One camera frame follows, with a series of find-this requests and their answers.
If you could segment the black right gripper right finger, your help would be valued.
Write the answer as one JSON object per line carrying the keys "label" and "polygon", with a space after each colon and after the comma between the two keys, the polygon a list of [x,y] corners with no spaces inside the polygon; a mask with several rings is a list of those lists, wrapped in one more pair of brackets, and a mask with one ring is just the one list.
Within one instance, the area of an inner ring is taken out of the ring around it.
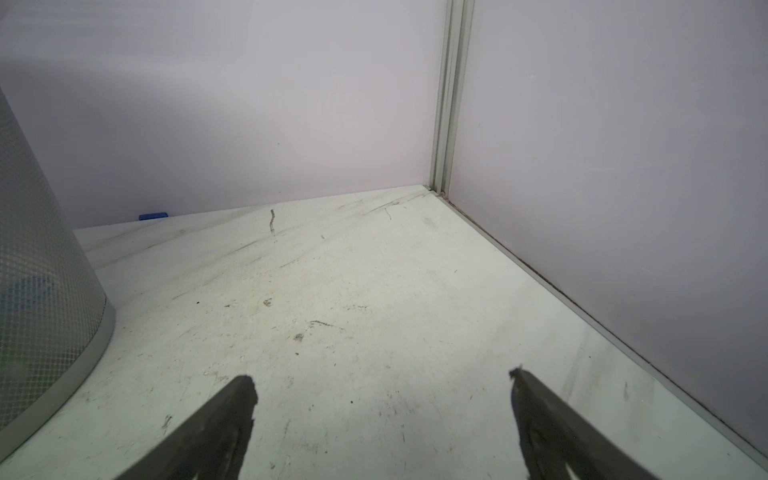
{"label": "black right gripper right finger", "polygon": [[531,372],[509,371],[519,446],[531,479],[653,479]]}

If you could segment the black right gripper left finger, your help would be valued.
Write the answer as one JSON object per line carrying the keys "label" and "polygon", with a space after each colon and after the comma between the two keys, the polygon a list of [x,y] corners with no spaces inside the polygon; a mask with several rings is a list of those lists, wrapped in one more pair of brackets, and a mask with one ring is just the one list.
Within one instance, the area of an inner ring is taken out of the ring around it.
{"label": "black right gripper left finger", "polygon": [[247,375],[233,378],[121,479],[236,479],[253,430],[258,394]]}

